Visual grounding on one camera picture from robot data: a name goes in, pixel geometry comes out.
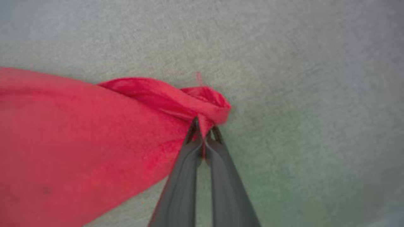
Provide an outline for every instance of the red fabric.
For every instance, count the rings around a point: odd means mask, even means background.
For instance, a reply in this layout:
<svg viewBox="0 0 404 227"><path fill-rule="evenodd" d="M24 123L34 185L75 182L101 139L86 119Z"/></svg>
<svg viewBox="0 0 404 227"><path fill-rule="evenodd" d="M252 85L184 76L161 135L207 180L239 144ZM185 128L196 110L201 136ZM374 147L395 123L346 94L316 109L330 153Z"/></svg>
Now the red fabric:
<svg viewBox="0 0 404 227"><path fill-rule="evenodd" d="M230 104L150 78L85 82L0 69L0 227L81 227L162 180L192 118Z"/></svg>

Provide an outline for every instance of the gray carpet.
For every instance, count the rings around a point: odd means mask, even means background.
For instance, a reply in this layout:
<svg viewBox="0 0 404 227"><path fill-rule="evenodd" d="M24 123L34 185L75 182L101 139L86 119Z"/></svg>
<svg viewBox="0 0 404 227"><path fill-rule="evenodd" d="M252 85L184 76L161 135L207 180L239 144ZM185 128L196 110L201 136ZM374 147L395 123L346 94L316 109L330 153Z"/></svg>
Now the gray carpet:
<svg viewBox="0 0 404 227"><path fill-rule="evenodd" d="M233 104L226 143L262 226L401 226L404 2L1 0L0 66L146 76ZM146 226L164 182L87 227ZM197 226L211 226L198 175Z"/></svg>

